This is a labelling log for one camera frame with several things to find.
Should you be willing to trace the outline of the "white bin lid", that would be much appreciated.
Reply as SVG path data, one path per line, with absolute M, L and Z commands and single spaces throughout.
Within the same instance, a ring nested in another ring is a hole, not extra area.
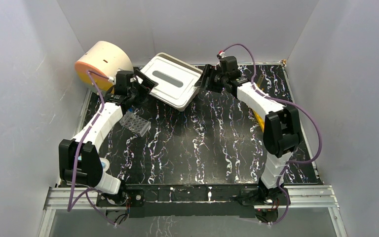
M 202 70 L 167 53 L 158 53 L 141 72 L 158 83 L 159 90 L 172 89 L 179 92 L 193 88 L 202 74 Z

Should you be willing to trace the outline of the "clear glass test tube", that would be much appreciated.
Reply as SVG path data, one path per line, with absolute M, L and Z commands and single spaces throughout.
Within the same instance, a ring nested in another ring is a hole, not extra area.
M 258 81 L 257 81 L 257 86 L 258 87 L 261 87 L 261 84 L 263 82 L 263 80 L 265 79 L 265 75 L 260 75 L 259 78 L 258 78 Z

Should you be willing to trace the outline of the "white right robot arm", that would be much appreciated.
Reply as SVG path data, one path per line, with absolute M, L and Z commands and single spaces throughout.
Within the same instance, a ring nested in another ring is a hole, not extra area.
M 195 87 L 221 93 L 226 91 L 244 102 L 263 120 L 263 143 L 267 152 L 262 173 L 259 200 L 272 204 L 278 197 L 276 188 L 283 182 L 283 170 L 292 153 L 302 142 L 298 109 L 289 101 L 264 94 L 259 87 L 242 76 L 234 56 L 219 59 L 217 65 L 206 64 Z

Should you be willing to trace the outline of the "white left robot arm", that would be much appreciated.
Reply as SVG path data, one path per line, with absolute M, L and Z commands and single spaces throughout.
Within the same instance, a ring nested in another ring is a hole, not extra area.
M 109 194 L 115 205 L 123 205 L 128 193 L 121 188 L 121 180 L 103 170 L 99 157 L 100 147 L 131 107 L 142 104 L 158 83 L 140 70 L 118 71 L 110 77 L 111 86 L 102 93 L 96 87 L 101 104 L 89 123 L 72 139 L 59 144 L 59 174 L 63 181 L 84 185 Z

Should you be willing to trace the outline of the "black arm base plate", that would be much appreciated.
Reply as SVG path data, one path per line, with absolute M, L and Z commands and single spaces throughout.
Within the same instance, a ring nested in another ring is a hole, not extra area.
M 132 218 L 153 216 L 239 216 L 274 221 L 290 202 L 287 189 L 257 184 L 126 185 L 101 194 L 97 206 L 130 210 Z

